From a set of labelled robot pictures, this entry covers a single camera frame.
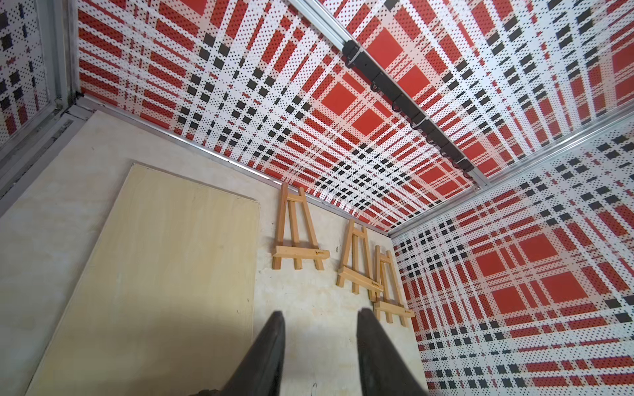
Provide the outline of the small wooden easel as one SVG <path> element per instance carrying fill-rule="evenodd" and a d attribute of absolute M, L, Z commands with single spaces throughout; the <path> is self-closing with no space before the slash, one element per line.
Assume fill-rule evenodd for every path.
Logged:
<path fill-rule="evenodd" d="M 414 313 L 405 305 L 401 279 L 390 250 L 382 251 L 381 246 L 376 245 L 375 267 L 376 282 L 382 287 L 373 301 L 376 319 L 385 318 L 388 323 L 394 323 L 394 317 L 397 317 L 403 327 L 409 328 Z"/>

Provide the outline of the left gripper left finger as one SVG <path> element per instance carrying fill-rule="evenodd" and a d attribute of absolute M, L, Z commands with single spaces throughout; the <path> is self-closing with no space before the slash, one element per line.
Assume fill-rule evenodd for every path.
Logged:
<path fill-rule="evenodd" d="M 279 395 L 285 344 L 285 319 L 274 311 L 223 389 L 203 389 L 196 396 Z"/>

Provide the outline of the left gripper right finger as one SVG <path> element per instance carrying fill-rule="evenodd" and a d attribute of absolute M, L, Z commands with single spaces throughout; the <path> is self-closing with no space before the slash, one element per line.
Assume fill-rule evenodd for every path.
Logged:
<path fill-rule="evenodd" d="M 414 378 L 374 313 L 358 311 L 358 364 L 362 393 L 428 395 Z"/>

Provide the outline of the wooden board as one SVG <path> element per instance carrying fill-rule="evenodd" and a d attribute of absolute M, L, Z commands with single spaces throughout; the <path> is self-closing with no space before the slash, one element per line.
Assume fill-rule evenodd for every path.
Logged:
<path fill-rule="evenodd" d="M 30 395 L 219 389 L 252 344 L 257 201 L 134 165 Z"/>

